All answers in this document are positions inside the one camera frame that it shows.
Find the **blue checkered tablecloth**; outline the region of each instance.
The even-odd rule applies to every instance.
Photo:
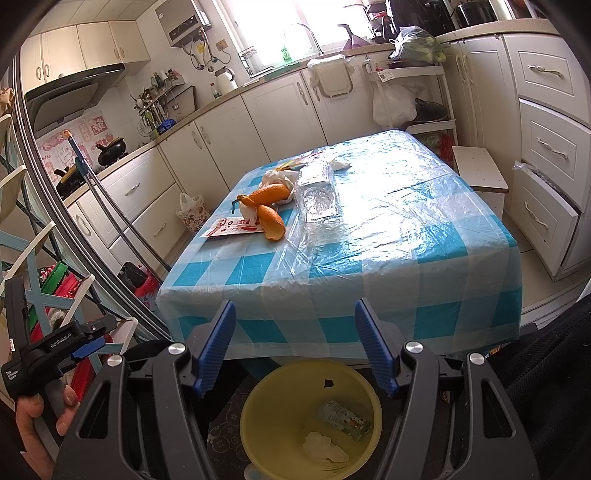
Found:
[[[361,297],[437,354],[515,336],[517,244],[458,175],[397,130],[320,150],[351,162],[336,172],[343,222],[311,234],[291,202],[280,207],[287,233],[279,242],[197,234],[157,299],[176,340],[228,299],[238,324],[227,358],[364,358],[353,324]],[[232,216],[236,195],[254,191],[272,167],[244,175],[203,228]]]

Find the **yellow bowl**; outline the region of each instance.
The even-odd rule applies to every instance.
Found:
[[[372,428],[353,439],[317,417],[319,407],[336,400]],[[310,432],[329,436],[349,455],[347,467],[330,471],[310,460],[302,444]],[[331,360],[305,360],[278,368],[252,390],[240,419],[248,458],[273,480],[343,480],[374,452],[382,432],[382,407],[372,386],[355,370]]]

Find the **wall outlet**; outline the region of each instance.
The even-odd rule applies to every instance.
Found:
[[[220,40],[216,43],[216,47],[219,51],[222,51],[224,48],[228,47],[228,42],[226,40]]]

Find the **sink faucet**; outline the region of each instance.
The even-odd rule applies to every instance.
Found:
[[[310,35],[312,36],[312,40],[314,41],[314,46],[316,47],[316,50],[318,50],[318,53],[320,53],[320,55],[324,55],[324,52],[322,50],[322,48],[320,48],[320,44],[318,43],[318,39],[316,38],[316,35],[314,35],[314,32],[312,32],[312,29],[303,23],[294,23],[292,25],[299,25],[301,27],[304,27],[308,32],[310,32]]]

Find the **sticker on wall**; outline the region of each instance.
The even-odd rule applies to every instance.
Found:
[[[96,148],[96,144],[107,146],[115,139],[101,111],[87,113],[39,138],[37,148],[53,184],[60,180],[60,177],[54,173],[55,170],[65,171],[74,164],[74,151],[63,136],[63,131],[66,129],[72,132],[80,151],[93,169],[99,167],[100,150]]]

